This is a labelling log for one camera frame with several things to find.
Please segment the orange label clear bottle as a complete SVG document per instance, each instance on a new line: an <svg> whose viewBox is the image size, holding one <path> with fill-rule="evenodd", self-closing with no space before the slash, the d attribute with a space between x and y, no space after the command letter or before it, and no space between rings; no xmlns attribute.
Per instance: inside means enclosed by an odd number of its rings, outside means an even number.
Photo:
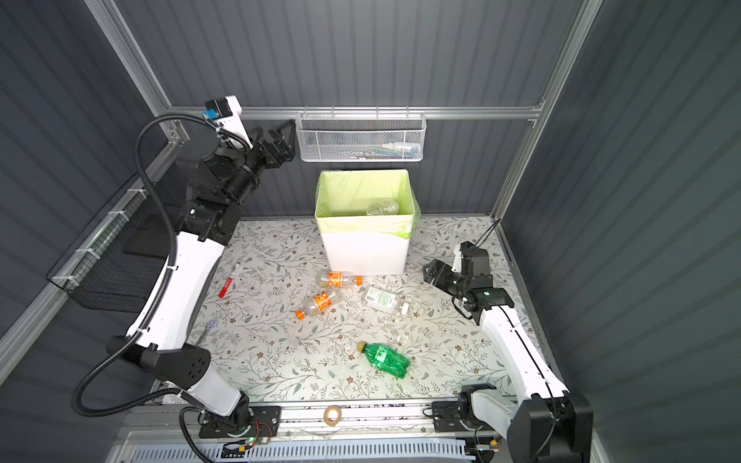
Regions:
<svg viewBox="0 0 741 463"><path fill-rule="evenodd" d="M310 316L319 316L337 305L343 297L341 289L326 289L316 296L311 296L295 312L298 320L305 320Z"/></svg>

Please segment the orange cap bottle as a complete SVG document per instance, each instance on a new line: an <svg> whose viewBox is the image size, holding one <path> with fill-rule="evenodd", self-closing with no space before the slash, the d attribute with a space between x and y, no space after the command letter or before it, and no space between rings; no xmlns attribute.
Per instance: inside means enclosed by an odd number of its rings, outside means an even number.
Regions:
<svg viewBox="0 0 741 463"><path fill-rule="evenodd" d="M349 289L350 287L361 287L364 278L346 271L326 271L318 276L319 287L335 287L336 289Z"/></svg>

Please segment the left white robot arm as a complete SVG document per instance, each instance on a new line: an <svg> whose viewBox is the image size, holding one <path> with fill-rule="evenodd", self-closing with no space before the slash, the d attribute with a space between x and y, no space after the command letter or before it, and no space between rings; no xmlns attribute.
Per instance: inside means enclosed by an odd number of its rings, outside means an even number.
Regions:
<svg viewBox="0 0 741 463"><path fill-rule="evenodd" d="M237 98L225 96L208 101L201 116L158 118L202 125L214 137L189 141L178 154L185 202L179 216L165 222L165 264L137 320L107 347L111 357L173 384L199 409L234 422L247 421L249 400L221 375L206 349L187 339L244 203L264 171L293 161L296 144L293 121L248 131L241 112Z"/></svg>

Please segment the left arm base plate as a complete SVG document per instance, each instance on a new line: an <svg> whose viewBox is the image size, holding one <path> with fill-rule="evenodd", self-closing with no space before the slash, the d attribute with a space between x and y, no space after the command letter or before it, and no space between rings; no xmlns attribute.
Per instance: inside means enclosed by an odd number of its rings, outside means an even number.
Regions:
<svg viewBox="0 0 741 463"><path fill-rule="evenodd" d="M283 409L279 406L237 407L230 416L206 412L202 419L201 439L272 438L277 434Z"/></svg>

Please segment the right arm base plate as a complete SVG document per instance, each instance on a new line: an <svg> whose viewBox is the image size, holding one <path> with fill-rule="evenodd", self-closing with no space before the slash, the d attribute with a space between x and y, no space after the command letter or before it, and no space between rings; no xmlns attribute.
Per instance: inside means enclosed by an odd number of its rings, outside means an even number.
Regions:
<svg viewBox="0 0 741 463"><path fill-rule="evenodd" d="M458 400L438 400L430 405L430 418L436 432L492 431L493 428L474 417L470 407Z"/></svg>

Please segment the white green label bottle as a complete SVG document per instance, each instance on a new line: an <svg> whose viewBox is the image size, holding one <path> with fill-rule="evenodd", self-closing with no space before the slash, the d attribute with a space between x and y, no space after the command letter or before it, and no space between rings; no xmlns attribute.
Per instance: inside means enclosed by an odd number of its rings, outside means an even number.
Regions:
<svg viewBox="0 0 741 463"><path fill-rule="evenodd" d="M362 302L369 308L383 314L401 314L406 316L409 313L410 305L397 293L379 289L378 287L368 287L362 295Z"/></svg>

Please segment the green sprite bottle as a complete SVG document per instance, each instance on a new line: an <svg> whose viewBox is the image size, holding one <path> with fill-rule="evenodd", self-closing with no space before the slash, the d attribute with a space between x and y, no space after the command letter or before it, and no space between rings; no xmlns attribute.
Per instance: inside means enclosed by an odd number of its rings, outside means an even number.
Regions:
<svg viewBox="0 0 741 463"><path fill-rule="evenodd" d="M357 350L380 372L405 379L410 361L393 348L379 343L359 343Z"/></svg>

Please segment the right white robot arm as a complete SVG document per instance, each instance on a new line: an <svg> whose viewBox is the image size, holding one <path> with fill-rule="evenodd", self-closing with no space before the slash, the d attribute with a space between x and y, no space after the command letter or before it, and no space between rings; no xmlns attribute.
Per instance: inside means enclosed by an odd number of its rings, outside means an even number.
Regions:
<svg viewBox="0 0 741 463"><path fill-rule="evenodd" d="M438 432L490 429L505 439L514 462L588 462L594 411L557 378L527 336L513 299L495 287L488 252L470 241L455 249L453 264L431 260L423 279L451 296L453 307L472 320L499 350L516 399L493 385L462 387L457 401L437 401Z"/></svg>

